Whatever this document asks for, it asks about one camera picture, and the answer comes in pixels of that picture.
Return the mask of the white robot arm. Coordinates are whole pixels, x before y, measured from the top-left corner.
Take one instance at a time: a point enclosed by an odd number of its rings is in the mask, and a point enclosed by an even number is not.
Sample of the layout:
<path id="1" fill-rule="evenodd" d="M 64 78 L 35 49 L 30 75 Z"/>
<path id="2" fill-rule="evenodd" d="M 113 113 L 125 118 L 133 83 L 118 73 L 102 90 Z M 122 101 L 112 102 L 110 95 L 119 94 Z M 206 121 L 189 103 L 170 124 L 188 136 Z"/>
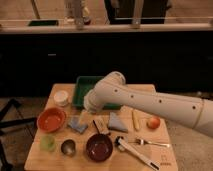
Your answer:
<path id="1" fill-rule="evenodd" d="M 211 100 L 135 90 L 126 85 L 122 73 L 113 71 L 99 80 L 83 100 L 90 113 L 101 111 L 107 103 L 135 108 L 213 137 Z"/>

